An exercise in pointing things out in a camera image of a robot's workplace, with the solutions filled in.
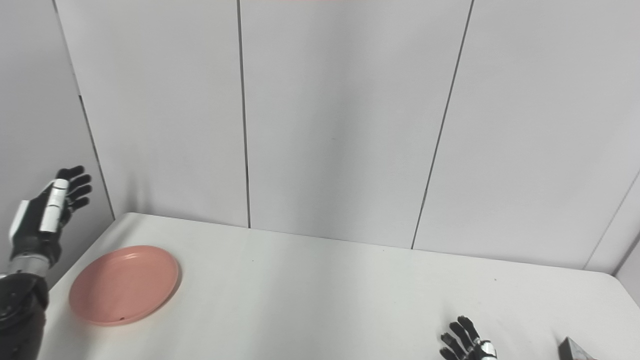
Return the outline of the black and white left hand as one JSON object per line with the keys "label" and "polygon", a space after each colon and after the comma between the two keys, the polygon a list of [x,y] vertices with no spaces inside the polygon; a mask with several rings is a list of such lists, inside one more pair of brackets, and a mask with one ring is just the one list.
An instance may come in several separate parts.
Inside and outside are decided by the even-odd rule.
{"label": "black and white left hand", "polygon": [[62,168],[34,198],[23,200],[9,228],[9,261],[36,258],[50,269],[60,260],[60,239],[73,214],[90,203],[92,176],[82,165]]}

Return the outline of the black and white right hand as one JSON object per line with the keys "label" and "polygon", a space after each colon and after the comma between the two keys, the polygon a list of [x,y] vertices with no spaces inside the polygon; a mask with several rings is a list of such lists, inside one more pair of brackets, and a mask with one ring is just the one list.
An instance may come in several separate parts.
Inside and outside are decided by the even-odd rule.
{"label": "black and white right hand", "polygon": [[444,360],[496,360],[498,352],[493,342],[480,337],[473,321],[458,316],[448,325],[448,332],[439,336],[442,346],[439,355]]}

